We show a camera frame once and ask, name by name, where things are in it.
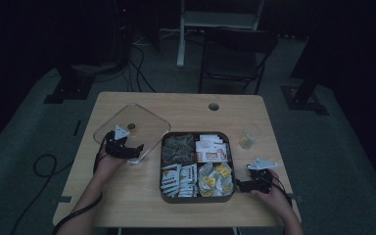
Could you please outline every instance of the transparent tray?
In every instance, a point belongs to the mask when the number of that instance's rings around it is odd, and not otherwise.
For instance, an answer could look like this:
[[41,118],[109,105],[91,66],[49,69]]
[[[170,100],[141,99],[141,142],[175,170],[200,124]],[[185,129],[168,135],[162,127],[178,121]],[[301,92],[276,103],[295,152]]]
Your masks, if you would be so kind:
[[101,144],[105,135],[115,130],[116,125],[127,130],[129,124],[135,124],[135,128],[127,136],[125,146],[136,148],[144,145],[139,158],[130,159],[128,165],[140,164],[151,151],[161,142],[163,136],[170,131],[170,123],[138,104],[127,104],[110,119],[96,129],[93,139]]

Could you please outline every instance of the tabletop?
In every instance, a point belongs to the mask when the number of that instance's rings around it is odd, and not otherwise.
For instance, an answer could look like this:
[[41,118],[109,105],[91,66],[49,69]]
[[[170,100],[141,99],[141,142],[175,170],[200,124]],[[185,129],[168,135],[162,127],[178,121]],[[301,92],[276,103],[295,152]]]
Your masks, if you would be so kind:
[[[93,133],[128,104],[136,103],[170,123],[170,131],[219,131],[230,140],[237,179],[250,180],[246,165],[256,158],[278,163],[279,175],[287,193],[292,188],[276,142],[263,99],[255,95],[176,94],[176,93],[100,93],[53,222],[68,215],[92,177],[99,143]],[[210,104],[217,104],[212,111]],[[245,124],[258,125],[261,137],[251,149],[243,149],[239,140]],[[161,146],[156,146],[137,165],[122,166],[104,191],[95,225],[101,227],[241,227],[279,226],[278,216],[264,202],[237,190],[225,203],[169,204],[159,188]],[[294,202],[294,210],[300,217]]]

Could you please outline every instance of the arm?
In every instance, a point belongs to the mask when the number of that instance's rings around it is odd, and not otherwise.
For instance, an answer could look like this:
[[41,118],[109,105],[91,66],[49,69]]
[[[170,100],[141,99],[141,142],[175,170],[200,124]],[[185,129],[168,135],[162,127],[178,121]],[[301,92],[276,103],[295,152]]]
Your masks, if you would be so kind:
[[[125,160],[115,159],[110,155],[107,155],[104,148],[101,150],[98,156],[98,161],[99,163],[96,172],[88,183],[77,204],[72,209],[71,213],[77,212],[78,210],[81,210],[94,203],[102,194],[103,188],[109,179],[125,162]],[[57,234],[91,234],[96,212],[97,206],[72,218],[60,228]]]
[[[279,178],[279,176],[274,171],[271,170],[270,173],[273,175],[273,177]],[[273,184],[279,185],[279,182],[276,179],[273,179],[272,182]],[[257,190],[252,190],[251,194],[256,195],[258,198],[264,201],[280,216],[285,226],[285,235],[304,234],[298,217],[296,216],[295,212],[289,205],[289,202],[280,191],[280,189],[278,189],[277,187],[271,187],[271,190],[268,194],[261,193]]]

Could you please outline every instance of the stand base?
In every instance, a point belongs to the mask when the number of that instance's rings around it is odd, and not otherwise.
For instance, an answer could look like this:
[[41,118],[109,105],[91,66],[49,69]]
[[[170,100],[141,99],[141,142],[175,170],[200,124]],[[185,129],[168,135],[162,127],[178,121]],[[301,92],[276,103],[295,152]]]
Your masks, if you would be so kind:
[[294,98],[298,88],[299,87],[296,86],[281,86],[283,96],[285,97],[286,103],[288,104],[290,110],[315,111],[317,115],[329,116],[325,106],[319,103],[314,93],[305,103],[295,101]]
[[61,79],[53,94],[47,95],[44,104],[63,104],[64,100],[86,100],[94,77],[85,77],[75,86],[66,85]]

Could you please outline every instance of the black chair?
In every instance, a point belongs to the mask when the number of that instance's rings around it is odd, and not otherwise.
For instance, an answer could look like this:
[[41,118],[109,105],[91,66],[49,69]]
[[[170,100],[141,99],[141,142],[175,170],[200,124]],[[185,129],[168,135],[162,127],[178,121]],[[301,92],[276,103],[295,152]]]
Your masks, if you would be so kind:
[[267,58],[277,45],[277,35],[259,30],[216,27],[206,32],[201,62],[200,89],[203,79],[246,82],[257,80],[258,94]]

